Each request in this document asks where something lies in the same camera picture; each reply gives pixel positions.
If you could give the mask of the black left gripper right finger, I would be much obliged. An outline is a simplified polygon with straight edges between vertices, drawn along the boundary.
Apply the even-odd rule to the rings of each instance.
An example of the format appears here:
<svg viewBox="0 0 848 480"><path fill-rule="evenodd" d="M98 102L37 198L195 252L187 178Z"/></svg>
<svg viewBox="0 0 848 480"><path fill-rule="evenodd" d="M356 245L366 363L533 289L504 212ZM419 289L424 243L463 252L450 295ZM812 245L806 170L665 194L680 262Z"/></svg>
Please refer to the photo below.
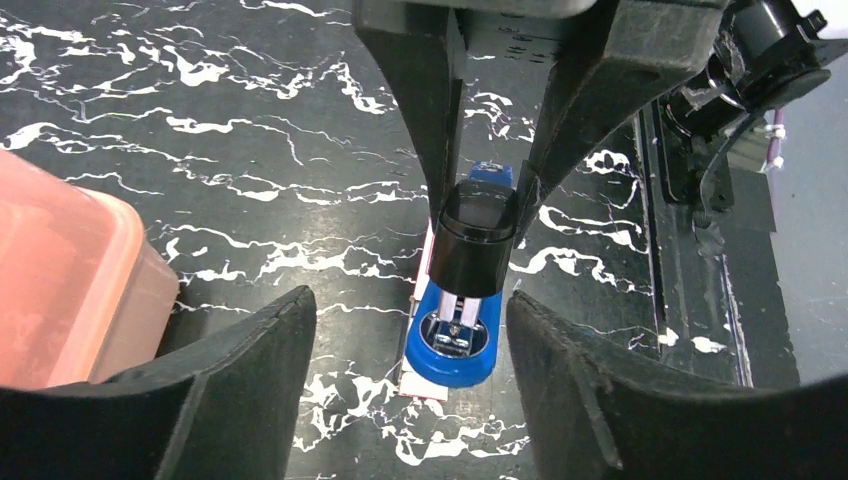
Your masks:
<svg viewBox="0 0 848 480"><path fill-rule="evenodd" d="M690 374L523 291L507 336L542 479L843 479L847 380L755 389Z"/></svg>

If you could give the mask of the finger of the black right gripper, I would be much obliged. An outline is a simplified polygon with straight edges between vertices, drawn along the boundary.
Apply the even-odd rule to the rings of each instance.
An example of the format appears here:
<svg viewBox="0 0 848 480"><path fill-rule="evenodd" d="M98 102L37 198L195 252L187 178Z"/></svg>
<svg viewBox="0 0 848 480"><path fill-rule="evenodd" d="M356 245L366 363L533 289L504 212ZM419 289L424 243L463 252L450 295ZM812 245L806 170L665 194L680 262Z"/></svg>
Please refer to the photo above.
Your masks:
<svg viewBox="0 0 848 480"><path fill-rule="evenodd" d="M519 176L514 239L612 132L707 64L725 1L600 1L550 69Z"/></svg>
<svg viewBox="0 0 848 480"><path fill-rule="evenodd" d="M355 1L357 37L398 104L425 177L430 223L453 188L467 50L456 12L406 1Z"/></svg>

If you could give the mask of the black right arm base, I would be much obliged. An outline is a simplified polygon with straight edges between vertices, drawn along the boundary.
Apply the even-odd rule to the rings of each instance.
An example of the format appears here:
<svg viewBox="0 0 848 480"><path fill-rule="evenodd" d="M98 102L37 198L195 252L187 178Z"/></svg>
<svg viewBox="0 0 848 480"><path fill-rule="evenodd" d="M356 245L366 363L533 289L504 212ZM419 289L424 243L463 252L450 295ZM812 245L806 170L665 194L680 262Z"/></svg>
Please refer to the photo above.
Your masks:
<svg viewBox="0 0 848 480"><path fill-rule="evenodd" d="M733 292L726 222L732 150L766 142L780 166L782 108L830 76L847 51L839 2L732 1L704 69L640 113L661 360L748 385L751 360Z"/></svg>

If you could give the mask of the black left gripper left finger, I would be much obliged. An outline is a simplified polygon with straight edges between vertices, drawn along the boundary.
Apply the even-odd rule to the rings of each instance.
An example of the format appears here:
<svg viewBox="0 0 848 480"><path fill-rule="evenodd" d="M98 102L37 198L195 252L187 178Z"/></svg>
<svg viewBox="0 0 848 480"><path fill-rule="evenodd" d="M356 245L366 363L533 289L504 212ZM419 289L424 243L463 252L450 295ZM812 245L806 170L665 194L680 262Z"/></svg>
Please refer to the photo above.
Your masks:
<svg viewBox="0 0 848 480"><path fill-rule="evenodd" d="M100 384L1 392L5 479L281 479L316 332L299 286Z"/></svg>

